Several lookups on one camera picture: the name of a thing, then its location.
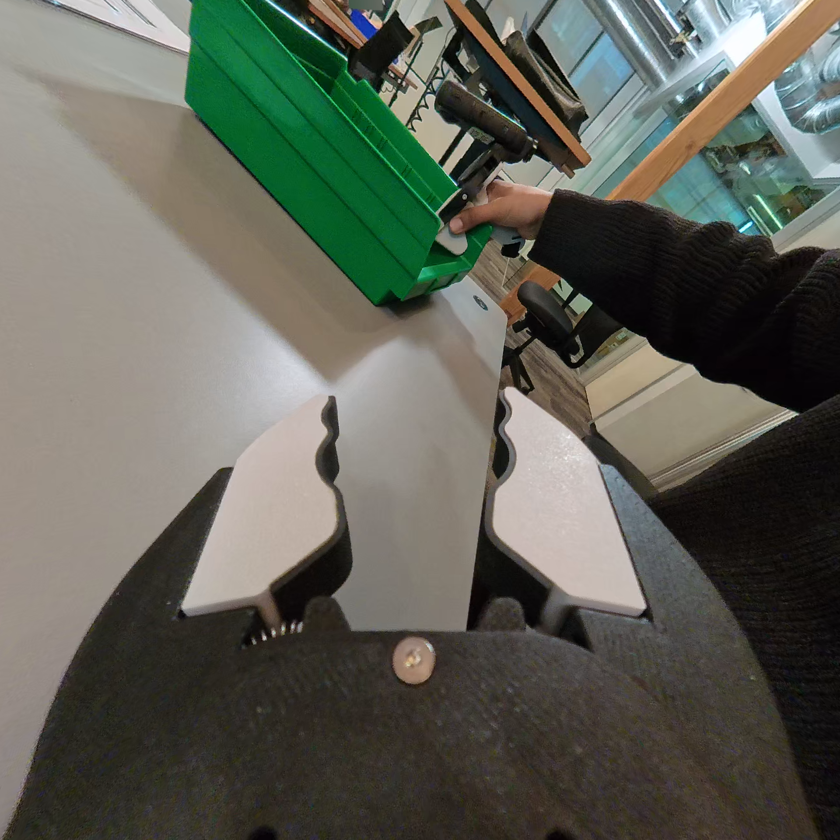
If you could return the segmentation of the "green plastic bin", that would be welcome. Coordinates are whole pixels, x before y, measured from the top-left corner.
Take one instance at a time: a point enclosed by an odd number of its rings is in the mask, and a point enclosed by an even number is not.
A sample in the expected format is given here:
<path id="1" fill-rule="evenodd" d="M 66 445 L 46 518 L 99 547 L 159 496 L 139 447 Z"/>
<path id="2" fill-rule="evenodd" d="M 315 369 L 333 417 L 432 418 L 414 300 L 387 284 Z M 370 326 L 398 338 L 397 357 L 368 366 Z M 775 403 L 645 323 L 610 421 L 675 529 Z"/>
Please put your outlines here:
<path id="1" fill-rule="evenodd" d="M 339 51 L 273 2 L 192 3 L 185 101 L 375 306 L 462 280 L 436 239 L 456 183 Z"/>

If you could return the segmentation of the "person's right forearm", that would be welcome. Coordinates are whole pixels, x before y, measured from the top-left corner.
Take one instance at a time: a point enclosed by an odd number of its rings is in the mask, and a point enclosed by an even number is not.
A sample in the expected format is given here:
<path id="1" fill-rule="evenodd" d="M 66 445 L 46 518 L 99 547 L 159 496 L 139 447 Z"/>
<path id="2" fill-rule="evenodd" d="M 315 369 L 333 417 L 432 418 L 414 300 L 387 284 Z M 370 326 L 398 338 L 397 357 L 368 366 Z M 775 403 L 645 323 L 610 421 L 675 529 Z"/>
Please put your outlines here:
<path id="1" fill-rule="evenodd" d="M 780 253 L 728 223 L 558 190 L 531 258 L 705 379 L 838 412 L 837 248 Z"/>

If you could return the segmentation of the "wooden side table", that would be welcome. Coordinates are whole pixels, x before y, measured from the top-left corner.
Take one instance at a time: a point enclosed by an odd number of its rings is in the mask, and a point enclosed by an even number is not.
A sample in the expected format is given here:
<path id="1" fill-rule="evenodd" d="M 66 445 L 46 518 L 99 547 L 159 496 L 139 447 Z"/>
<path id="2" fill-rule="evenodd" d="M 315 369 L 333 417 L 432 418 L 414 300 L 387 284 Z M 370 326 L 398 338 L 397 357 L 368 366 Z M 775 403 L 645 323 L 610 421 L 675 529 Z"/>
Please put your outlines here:
<path id="1" fill-rule="evenodd" d="M 508 326 L 521 319 L 525 312 L 525 307 L 518 298 L 518 290 L 523 283 L 532 281 L 545 290 L 551 290 L 561 283 L 560 276 L 530 260 L 525 263 L 514 278 L 517 283 L 498 304 L 507 316 Z"/>

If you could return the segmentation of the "silver ventilation duct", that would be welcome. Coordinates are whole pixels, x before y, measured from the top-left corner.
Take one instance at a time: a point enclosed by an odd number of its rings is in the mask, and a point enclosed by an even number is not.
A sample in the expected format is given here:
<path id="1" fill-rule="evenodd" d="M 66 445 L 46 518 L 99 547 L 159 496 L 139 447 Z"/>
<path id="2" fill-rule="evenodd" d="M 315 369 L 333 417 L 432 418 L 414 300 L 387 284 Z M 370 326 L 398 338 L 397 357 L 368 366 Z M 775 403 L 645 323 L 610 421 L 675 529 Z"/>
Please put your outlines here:
<path id="1" fill-rule="evenodd" d="M 600 1 L 592 13 L 650 90 L 663 87 L 732 23 L 720 1 Z"/>

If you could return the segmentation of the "wooden beam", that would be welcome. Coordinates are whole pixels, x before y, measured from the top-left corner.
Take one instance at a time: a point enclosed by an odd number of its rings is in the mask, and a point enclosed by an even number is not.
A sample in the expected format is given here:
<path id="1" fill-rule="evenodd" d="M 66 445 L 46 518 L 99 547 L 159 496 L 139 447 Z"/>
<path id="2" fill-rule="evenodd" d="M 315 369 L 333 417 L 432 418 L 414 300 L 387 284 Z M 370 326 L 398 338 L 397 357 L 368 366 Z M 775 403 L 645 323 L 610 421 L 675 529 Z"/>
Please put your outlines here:
<path id="1" fill-rule="evenodd" d="M 838 1 L 804 1 L 606 197 L 644 202 L 739 116 L 839 17 Z"/>

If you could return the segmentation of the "black device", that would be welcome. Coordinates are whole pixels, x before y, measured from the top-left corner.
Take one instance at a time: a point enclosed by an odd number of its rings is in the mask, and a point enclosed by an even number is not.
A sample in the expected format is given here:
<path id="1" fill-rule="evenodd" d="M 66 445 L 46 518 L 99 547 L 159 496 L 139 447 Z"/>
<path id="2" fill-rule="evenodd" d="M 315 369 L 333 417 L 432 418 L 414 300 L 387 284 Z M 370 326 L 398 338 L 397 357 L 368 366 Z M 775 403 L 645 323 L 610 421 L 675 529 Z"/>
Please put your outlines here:
<path id="1" fill-rule="evenodd" d="M 413 31 L 404 24 L 399 13 L 394 12 L 362 47 L 350 52 L 348 72 L 357 81 L 367 81 L 379 92 L 385 73 L 413 39 Z"/>

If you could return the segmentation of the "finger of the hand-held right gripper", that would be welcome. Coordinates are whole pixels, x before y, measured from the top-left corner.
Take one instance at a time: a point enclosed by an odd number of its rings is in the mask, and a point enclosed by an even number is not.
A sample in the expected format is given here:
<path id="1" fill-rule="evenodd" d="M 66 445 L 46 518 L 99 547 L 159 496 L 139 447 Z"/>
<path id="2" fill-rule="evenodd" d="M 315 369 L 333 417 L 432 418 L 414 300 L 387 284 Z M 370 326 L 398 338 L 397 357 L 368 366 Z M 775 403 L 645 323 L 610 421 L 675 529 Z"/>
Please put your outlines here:
<path id="1" fill-rule="evenodd" d="M 453 233 L 449 223 L 453 217 L 466 207 L 487 204 L 489 201 L 487 195 L 488 186 L 497 180 L 498 177 L 499 174 L 490 174 L 484 185 L 482 185 L 474 196 L 466 190 L 464 185 L 458 185 L 457 189 L 444 200 L 444 203 L 437 212 L 439 222 L 435 238 L 437 244 L 443 246 L 455 256 L 462 256 L 466 252 L 468 247 L 466 235 Z"/>

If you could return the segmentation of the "black office chair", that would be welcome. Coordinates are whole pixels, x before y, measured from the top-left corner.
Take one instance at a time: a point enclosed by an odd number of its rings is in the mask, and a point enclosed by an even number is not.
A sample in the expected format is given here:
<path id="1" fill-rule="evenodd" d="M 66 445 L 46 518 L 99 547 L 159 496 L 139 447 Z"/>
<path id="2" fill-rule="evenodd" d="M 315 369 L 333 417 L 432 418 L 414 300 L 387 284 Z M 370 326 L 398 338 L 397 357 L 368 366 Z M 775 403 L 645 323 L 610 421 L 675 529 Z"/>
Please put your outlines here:
<path id="1" fill-rule="evenodd" d="M 524 316 L 512 326 L 515 333 L 528 333 L 518 346 L 506 346 L 501 367 L 509 369 L 513 386 L 524 395 L 534 391 L 534 383 L 522 362 L 533 342 L 542 343 L 572 371 L 580 369 L 622 326 L 603 310 L 591 306 L 573 322 L 564 302 L 551 290 L 533 280 L 524 281 L 517 293 Z"/>

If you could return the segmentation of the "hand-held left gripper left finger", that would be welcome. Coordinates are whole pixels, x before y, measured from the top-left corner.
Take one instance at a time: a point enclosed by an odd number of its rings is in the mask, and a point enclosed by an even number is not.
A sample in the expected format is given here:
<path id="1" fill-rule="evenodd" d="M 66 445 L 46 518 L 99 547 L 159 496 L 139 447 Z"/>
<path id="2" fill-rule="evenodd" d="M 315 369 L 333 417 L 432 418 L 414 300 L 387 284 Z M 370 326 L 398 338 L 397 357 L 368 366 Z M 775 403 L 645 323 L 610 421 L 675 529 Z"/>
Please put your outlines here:
<path id="1" fill-rule="evenodd" d="M 335 397 L 316 395 L 238 457 L 186 589 L 185 616 L 250 608 L 267 632 L 300 631 L 310 601 L 347 581 L 339 435 Z"/>

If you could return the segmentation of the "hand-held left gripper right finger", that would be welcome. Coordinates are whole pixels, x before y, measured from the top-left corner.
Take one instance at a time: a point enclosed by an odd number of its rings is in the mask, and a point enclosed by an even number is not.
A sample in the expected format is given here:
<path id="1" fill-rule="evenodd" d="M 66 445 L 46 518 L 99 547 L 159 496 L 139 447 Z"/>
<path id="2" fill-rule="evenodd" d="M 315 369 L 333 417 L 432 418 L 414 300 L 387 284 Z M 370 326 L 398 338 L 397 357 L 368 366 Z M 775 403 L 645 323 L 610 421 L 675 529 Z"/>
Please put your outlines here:
<path id="1" fill-rule="evenodd" d="M 526 624 L 560 635 L 578 610 L 633 620 L 648 608 L 601 463 L 514 387 L 499 395 L 482 522 L 482 584 L 521 604 Z"/>

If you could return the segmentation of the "wooden top table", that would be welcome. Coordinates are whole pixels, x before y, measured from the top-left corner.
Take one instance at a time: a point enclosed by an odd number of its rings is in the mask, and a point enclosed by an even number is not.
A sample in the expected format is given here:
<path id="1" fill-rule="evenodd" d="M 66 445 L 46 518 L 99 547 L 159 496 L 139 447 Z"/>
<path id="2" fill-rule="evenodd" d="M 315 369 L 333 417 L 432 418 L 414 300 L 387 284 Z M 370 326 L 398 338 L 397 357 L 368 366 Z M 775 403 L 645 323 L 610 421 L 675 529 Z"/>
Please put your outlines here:
<path id="1" fill-rule="evenodd" d="M 489 27 L 479 20 L 476 10 L 459 1 L 445 2 L 465 48 L 476 61 L 481 79 L 491 97 L 528 130 L 538 142 L 542 156 L 556 169 L 572 175 L 591 161 L 579 137 L 561 117 L 560 107 L 549 93 L 534 86 L 533 74 L 524 73 L 506 54 Z"/>

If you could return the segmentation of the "black bag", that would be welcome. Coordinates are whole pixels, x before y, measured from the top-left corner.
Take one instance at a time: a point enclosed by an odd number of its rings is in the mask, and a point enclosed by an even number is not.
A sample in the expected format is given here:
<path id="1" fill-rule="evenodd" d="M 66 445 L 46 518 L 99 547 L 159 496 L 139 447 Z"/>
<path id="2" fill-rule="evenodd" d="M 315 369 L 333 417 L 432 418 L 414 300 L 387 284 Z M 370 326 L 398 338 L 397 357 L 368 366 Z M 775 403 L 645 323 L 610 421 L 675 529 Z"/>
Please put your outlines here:
<path id="1" fill-rule="evenodd" d="M 585 105 L 539 34 L 532 31 L 525 35 L 515 29 L 504 40 L 503 49 L 541 99 L 579 140 L 581 126 L 589 118 Z"/>

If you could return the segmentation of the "person's right hand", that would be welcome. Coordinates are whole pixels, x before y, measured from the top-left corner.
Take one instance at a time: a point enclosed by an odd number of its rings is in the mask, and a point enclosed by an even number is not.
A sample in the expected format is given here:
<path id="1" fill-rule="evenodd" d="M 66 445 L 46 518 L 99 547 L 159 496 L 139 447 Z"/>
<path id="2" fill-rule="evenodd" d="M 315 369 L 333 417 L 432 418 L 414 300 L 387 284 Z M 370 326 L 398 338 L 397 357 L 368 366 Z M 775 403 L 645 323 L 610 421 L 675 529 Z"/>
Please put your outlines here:
<path id="1" fill-rule="evenodd" d="M 490 224 L 515 230 L 526 241 L 536 240 L 552 202 L 552 192 L 495 180 L 488 185 L 486 195 L 486 202 L 466 207 L 449 221 L 452 234 L 462 235 L 482 224 Z"/>

